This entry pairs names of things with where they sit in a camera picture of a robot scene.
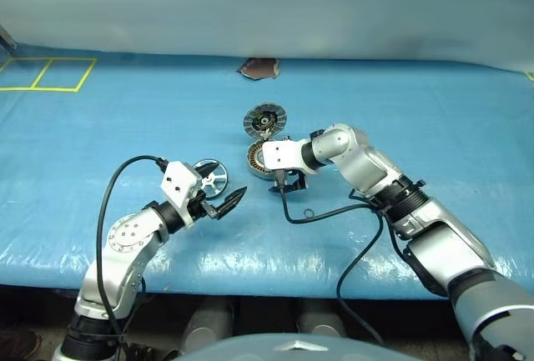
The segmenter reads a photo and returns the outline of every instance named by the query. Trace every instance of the blue table surface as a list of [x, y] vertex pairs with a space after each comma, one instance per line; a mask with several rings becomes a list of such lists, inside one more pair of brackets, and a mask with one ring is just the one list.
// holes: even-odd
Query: blue table surface
[[[188, 163], [217, 158], [229, 170], [229, 191], [248, 187], [224, 219], [204, 218], [171, 237], [147, 267], [149, 291], [333, 297], [376, 220], [356, 211], [309, 225], [285, 221], [270, 183], [248, 170], [253, 139], [242, 126], [250, 108], [276, 102], [293, 139], [335, 122], [365, 130], [486, 243], [500, 272], [534, 291], [534, 82], [524, 74], [461, 63], [288, 59], [278, 78], [252, 82], [235, 71], [238, 58], [26, 53], [98, 63], [78, 93], [0, 92], [0, 283], [79, 288], [111, 174], [148, 153]], [[0, 87], [28, 68], [0, 73]], [[72, 84], [80, 71], [65, 64], [50, 73], [48, 80]], [[113, 192], [107, 226], [162, 200], [160, 180], [152, 163], [130, 167]], [[334, 167], [309, 185], [290, 195], [296, 217], [350, 201]], [[434, 298], [387, 234], [343, 293]]]

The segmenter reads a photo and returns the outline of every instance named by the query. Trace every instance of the white backdrop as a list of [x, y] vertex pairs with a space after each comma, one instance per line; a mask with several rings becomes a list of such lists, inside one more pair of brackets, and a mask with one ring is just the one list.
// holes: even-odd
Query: white backdrop
[[534, 69], [534, 0], [0, 0], [20, 43]]

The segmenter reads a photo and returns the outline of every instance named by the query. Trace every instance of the metal ring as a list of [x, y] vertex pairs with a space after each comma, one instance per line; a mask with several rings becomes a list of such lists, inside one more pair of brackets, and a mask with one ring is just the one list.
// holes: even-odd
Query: metal ring
[[219, 165], [212, 173], [202, 179], [202, 190], [206, 193], [206, 199], [211, 200], [218, 197], [228, 186], [228, 170], [220, 161], [208, 158], [198, 161], [193, 168], [205, 163], [217, 163]]
[[315, 212], [311, 208], [307, 208], [304, 210], [304, 216], [307, 218], [313, 218], [315, 216]]

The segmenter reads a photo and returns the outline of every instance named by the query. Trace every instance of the yellow tape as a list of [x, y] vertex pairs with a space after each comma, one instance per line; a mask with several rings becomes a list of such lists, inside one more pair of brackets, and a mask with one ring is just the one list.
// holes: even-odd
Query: yellow tape
[[[62, 93], [77, 93], [79, 89], [83, 86], [89, 75], [94, 69], [98, 59], [97, 58], [84, 58], [84, 57], [11, 57], [9, 58], [1, 67], [0, 73], [13, 61], [47, 61], [43, 69], [35, 80], [33, 80], [32, 85], [29, 87], [11, 87], [3, 88], [0, 87], [0, 92], [62, 92]], [[39, 82], [43, 78], [44, 74], [50, 68], [53, 62], [55, 61], [89, 61], [91, 62], [83, 74], [82, 78], [74, 88], [44, 88], [38, 86]]]

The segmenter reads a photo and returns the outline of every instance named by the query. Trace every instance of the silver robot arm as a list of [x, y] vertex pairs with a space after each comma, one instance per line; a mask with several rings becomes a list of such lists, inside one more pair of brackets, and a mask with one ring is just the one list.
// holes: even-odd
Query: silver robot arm
[[[407, 241], [404, 260], [432, 293], [449, 297], [474, 359], [534, 359], [534, 296], [495, 271], [484, 244], [436, 199], [428, 197], [364, 132], [344, 123], [310, 140], [263, 144], [265, 167], [316, 173], [333, 163]], [[278, 175], [276, 185], [285, 186]]]
[[[206, 215], [220, 219], [233, 209], [246, 188], [231, 193], [219, 207], [205, 201], [200, 189], [217, 163], [192, 168], [187, 163], [167, 163], [161, 188], [165, 201], [152, 202], [135, 215], [119, 219], [109, 229], [102, 251], [103, 289], [122, 329], [132, 313], [143, 272], [169, 235], [193, 226]], [[53, 361], [111, 361], [121, 338], [113, 330], [98, 290], [97, 264], [91, 263], [79, 291], [68, 334]]]

